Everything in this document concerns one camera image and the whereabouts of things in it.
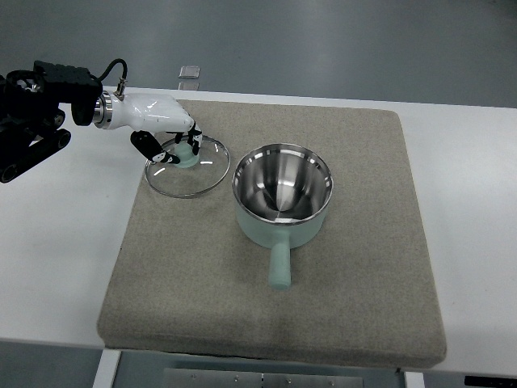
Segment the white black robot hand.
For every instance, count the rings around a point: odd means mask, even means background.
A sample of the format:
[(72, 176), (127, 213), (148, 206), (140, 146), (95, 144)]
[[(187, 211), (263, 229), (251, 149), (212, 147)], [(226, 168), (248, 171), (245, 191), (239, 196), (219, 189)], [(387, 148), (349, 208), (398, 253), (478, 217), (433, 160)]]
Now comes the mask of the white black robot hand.
[(93, 123), (100, 129), (131, 128), (130, 142), (151, 163), (188, 168), (199, 161), (203, 133), (171, 96), (120, 96), (104, 91), (96, 103)]

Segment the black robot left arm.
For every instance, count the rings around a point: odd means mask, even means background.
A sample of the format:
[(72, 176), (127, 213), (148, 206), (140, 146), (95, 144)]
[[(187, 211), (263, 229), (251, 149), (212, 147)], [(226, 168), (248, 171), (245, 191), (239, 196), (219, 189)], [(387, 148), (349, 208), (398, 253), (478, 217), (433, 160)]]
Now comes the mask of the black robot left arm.
[(64, 149), (62, 103), (78, 126), (91, 124), (103, 86), (87, 68), (35, 61), (1, 79), (1, 182), (9, 183)]

